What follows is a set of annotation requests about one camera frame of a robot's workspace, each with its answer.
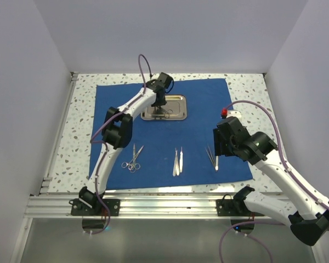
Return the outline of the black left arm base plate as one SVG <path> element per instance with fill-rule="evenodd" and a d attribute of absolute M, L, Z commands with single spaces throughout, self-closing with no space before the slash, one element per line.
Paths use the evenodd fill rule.
<path fill-rule="evenodd" d="M 121 201 L 119 199 L 103 199 L 104 204 L 108 207 L 109 212 L 106 208 L 97 201 L 95 207 L 90 207 L 84 204 L 78 198 L 69 200 L 69 204 L 72 206 L 72 216 L 119 216 Z"/>

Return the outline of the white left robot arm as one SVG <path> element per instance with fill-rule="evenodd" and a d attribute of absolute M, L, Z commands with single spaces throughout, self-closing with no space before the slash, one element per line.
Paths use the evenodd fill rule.
<path fill-rule="evenodd" d="M 165 95 L 173 86 L 173 78 L 162 72 L 157 79 L 146 82 L 128 102 L 118 108 L 108 109 L 104 124 L 91 139 L 94 142 L 97 135 L 101 134 L 102 139 L 96 142 L 101 144 L 100 155 L 90 176 L 95 192 L 90 192 L 86 186 L 79 192 L 79 201 L 90 215 L 99 214 L 106 206 L 101 199 L 107 180 L 118 155 L 131 141 L 133 121 L 149 106 L 165 105 Z"/>

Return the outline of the steel surgical scissors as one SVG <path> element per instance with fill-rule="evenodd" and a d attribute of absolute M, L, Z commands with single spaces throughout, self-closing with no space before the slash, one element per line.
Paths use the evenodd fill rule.
<path fill-rule="evenodd" d="M 137 170 L 140 169 L 140 164 L 137 163 L 137 158 L 138 158 L 139 152 L 136 151 L 136 146 L 133 144 L 133 159 L 128 166 L 128 169 L 131 173 L 135 173 Z"/>
<path fill-rule="evenodd" d="M 144 146 L 142 146 L 138 151 L 136 151 L 136 146 L 133 145 L 133 157 L 129 162 L 123 162 L 121 164 L 121 167 L 123 169 L 128 169 L 130 172 L 135 172 L 136 170 L 139 170 L 141 165 L 137 162 L 137 158 L 142 152 Z"/>

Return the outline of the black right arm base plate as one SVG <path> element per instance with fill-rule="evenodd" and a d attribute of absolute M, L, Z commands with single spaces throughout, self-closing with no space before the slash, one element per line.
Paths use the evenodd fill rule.
<path fill-rule="evenodd" d="M 230 194 L 225 194 L 222 198 L 215 200 L 215 208 L 218 216 L 264 216 L 257 212 L 251 212 L 243 203 L 236 201 Z"/>

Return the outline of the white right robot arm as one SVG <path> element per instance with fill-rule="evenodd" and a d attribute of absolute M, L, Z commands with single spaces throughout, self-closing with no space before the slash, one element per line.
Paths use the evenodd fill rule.
<path fill-rule="evenodd" d="M 329 230 L 329 198 L 308 183 L 292 166 L 284 167 L 277 144 L 265 133 L 249 134 L 241 113 L 223 109 L 222 120 L 213 130 L 217 156 L 235 156 L 269 177 L 288 197 L 288 202 L 268 197 L 245 186 L 232 199 L 216 201 L 217 214 L 257 213 L 285 226 L 304 244 L 314 246 Z"/>

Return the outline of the blue surgical drape cloth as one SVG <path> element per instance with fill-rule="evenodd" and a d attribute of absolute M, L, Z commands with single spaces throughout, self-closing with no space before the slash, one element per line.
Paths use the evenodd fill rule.
<path fill-rule="evenodd" d="M 172 94 L 186 98 L 188 115 L 182 121 L 144 121 L 136 118 L 129 145 L 120 153 L 107 180 L 109 190 L 224 184 L 250 180 L 248 164 L 237 157 L 219 159 L 215 171 L 205 148 L 213 146 L 213 129 L 224 106 L 231 102 L 224 79 L 177 81 Z M 121 164 L 133 157 L 133 144 L 141 165 L 135 173 Z M 180 148 L 183 171 L 179 172 Z"/>

